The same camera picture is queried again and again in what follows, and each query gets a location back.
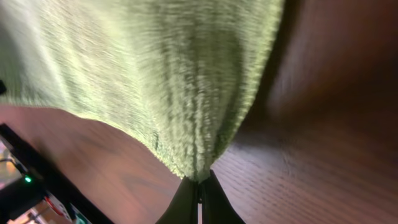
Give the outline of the green microfibre cloth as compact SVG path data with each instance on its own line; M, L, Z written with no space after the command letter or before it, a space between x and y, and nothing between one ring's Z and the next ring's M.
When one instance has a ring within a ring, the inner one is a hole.
M281 0L3 0L1 102L56 108L201 182L252 106Z

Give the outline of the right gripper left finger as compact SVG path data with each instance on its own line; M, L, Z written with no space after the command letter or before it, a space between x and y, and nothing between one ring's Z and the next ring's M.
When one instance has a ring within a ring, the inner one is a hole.
M164 214L156 224L197 224L198 183L184 177Z

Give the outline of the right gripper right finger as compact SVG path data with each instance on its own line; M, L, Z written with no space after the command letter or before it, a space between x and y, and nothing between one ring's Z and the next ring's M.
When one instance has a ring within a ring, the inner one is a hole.
M230 204L215 172L200 184L202 224L245 224Z

